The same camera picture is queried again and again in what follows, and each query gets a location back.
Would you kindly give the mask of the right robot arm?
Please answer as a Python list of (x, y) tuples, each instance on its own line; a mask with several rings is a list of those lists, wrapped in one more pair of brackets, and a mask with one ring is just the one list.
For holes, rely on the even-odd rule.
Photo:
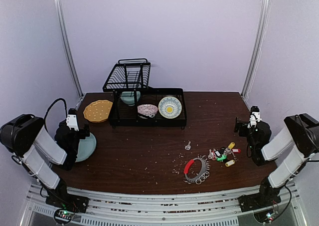
[(287, 149), (291, 150), (281, 164), (262, 180), (258, 193), (239, 197), (243, 212), (279, 203), (280, 190), (319, 152), (318, 120), (304, 113), (288, 116), (284, 123), (284, 128), (272, 137), (270, 126), (262, 121), (260, 112), (251, 112), (247, 122), (236, 120), (234, 131), (246, 138), (251, 159), (257, 166), (274, 161)]

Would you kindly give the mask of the grey keyring organiser red handle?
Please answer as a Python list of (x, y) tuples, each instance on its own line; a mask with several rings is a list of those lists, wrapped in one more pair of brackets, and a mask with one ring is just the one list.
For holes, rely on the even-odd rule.
[(210, 177), (210, 163), (205, 156), (197, 156), (189, 160), (184, 169), (184, 182), (201, 185)]

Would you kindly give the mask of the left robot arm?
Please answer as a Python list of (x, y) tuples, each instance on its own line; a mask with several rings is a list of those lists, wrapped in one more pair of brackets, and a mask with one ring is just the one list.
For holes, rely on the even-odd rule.
[(68, 115), (60, 122), (55, 136), (51, 137), (43, 118), (22, 114), (1, 127), (0, 142), (11, 152), (13, 160), (46, 190), (48, 205), (85, 213), (89, 199), (68, 193), (66, 182), (47, 162), (70, 171), (77, 160), (80, 140), (89, 135), (88, 124), (79, 128), (76, 115)]

